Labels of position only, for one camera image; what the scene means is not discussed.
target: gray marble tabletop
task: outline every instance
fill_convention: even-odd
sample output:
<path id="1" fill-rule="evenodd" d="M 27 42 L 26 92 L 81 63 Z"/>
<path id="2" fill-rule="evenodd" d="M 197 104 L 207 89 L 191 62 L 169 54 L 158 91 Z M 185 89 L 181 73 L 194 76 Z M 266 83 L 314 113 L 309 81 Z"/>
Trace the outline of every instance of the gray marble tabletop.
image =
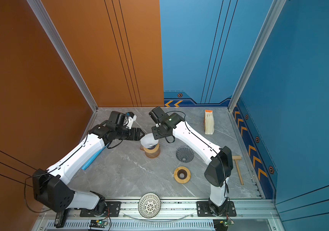
<path id="1" fill-rule="evenodd" d="M 137 116 L 133 127 L 140 127 L 145 133 L 151 133 L 151 127 L 155 124 L 148 113 L 153 108 L 99 108 L 93 125 L 108 119 L 113 110 L 122 113 L 133 112 Z M 213 110 L 215 120 L 213 135 L 204 134 L 205 109 Z M 185 119 L 194 130 L 214 144 L 221 147 L 228 146 L 233 155 L 242 155 L 226 108 L 171 107 L 163 108 L 163 110 L 185 112 Z M 207 165 L 199 155 L 195 153 L 191 162 L 182 163 L 176 158 L 176 150 L 185 146 L 184 142 L 176 139 L 174 143 L 169 144 L 165 139 L 160 139 L 159 144 L 161 153 L 154 159 L 148 158 L 144 151 L 140 150 L 139 141 L 123 141 L 113 149 L 105 149 L 85 171 L 80 169 L 68 186 L 76 190 L 92 190 L 107 198 L 141 197 L 149 192 L 156 193 L 160 197 L 208 198 L 210 183 L 204 178 Z M 251 180 L 244 158 L 238 161 L 238 164 L 244 185 L 240 183 L 234 164 L 228 183 L 229 197 L 259 198 L 257 186 Z M 178 166 L 185 166 L 190 170 L 189 182 L 180 184 L 175 181 L 173 174 Z"/>

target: black mounting plate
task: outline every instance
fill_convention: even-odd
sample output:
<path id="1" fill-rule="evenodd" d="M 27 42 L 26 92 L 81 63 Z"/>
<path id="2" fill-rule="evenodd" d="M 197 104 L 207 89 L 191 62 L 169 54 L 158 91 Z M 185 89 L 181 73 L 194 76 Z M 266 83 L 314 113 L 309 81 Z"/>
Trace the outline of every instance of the black mounting plate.
<path id="1" fill-rule="evenodd" d="M 118 214 L 121 210 L 121 202 L 120 201 L 106 201 L 107 206 L 109 208 L 109 216 L 110 217 L 118 217 Z M 94 215 L 91 214 L 90 210 L 88 209 L 81 209 L 80 217 L 93 217 Z"/>
<path id="2" fill-rule="evenodd" d="M 232 201 L 228 201 L 226 206 L 227 206 L 226 212 L 222 214 L 221 217 L 225 217 L 226 213 L 228 214 L 229 217 L 236 217 L 236 210 L 234 203 Z M 209 209 L 208 201 L 197 201 L 197 211 L 198 211 L 198 217 L 213 217 L 213 215 L 211 214 L 211 210 Z"/>

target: brown wall panel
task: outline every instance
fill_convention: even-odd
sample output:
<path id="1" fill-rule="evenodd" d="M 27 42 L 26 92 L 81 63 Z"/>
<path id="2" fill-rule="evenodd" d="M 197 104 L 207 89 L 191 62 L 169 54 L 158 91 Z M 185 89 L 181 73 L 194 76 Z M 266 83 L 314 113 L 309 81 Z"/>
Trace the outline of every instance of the brown wall panel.
<path id="1" fill-rule="evenodd" d="M 158 0 L 42 3 L 98 106 L 163 105 Z"/>
<path id="2" fill-rule="evenodd" d="M 0 0 L 0 150 L 46 169 L 79 142 L 91 114 L 27 1 Z M 34 172 L 1 152 L 0 161 Z M 2 164 L 0 174 L 20 182 L 26 178 Z M 37 217 L 24 205 L 20 182 L 0 176 L 0 230 L 29 230 Z M 40 210 L 29 186 L 27 196 Z"/>

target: blue wall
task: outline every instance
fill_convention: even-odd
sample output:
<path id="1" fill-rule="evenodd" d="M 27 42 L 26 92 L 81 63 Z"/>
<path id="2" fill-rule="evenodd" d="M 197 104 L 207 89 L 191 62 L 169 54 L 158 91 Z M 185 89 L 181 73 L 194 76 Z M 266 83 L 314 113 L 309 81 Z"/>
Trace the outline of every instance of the blue wall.
<path id="1" fill-rule="evenodd" d="M 161 0 L 164 91 L 185 92 L 198 104 L 230 97 L 271 3 Z"/>
<path id="2" fill-rule="evenodd" d="M 315 216 L 329 213 L 317 203 L 329 187 L 300 196 L 329 185 L 329 1 L 286 1 L 241 99 L 277 168 L 285 228 L 329 229 Z"/>

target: yellow chevron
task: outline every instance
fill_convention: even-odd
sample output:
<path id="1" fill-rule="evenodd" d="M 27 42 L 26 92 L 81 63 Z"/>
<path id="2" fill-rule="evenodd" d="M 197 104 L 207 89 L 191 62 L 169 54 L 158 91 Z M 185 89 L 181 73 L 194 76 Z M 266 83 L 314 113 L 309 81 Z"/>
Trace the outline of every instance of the yellow chevron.
<path id="1" fill-rule="evenodd" d="M 248 131 L 248 129 L 246 129 L 246 127 L 241 126 L 241 136 L 243 136 L 243 130 Z"/>
<path id="2" fill-rule="evenodd" d="M 263 174 L 263 175 L 265 175 L 266 177 L 268 177 L 267 176 L 267 174 L 262 170 L 262 169 L 260 169 L 260 168 L 258 168 L 258 179 L 259 179 L 259 181 L 260 181 L 260 174 Z"/>
<path id="3" fill-rule="evenodd" d="M 256 161 L 258 161 L 259 163 L 262 164 L 262 162 L 260 161 L 260 159 L 258 159 L 257 157 L 253 156 L 253 166 L 256 166 Z"/>
<path id="4" fill-rule="evenodd" d="M 235 112 L 235 120 L 236 120 L 236 114 L 240 114 L 240 112 Z"/>
<path id="5" fill-rule="evenodd" d="M 173 100 L 168 101 L 168 103 L 166 103 L 165 106 L 170 107 L 169 104 L 172 103 L 172 102 L 173 102 Z"/>
<path id="6" fill-rule="evenodd" d="M 257 151 L 253 146 L 249 145 L 249 156 L 250 156 L 250 150 L 254 150 L 254 151 Z"/>
<path id="7" fill-rule="evenodd" d="M 244 122 L 242 119 L 237 119 L 237 127 L 240 127 L 240 122 Z"/>
<path id="8" fill-rule="evenodd" d="M 183 101 L 183 100 L 178 101 L 178 102 L 175 104 L 175 106 L 176 106 L 176 107 L 179 107 L 178 104 L 181 103 L 182 101 Z"/>

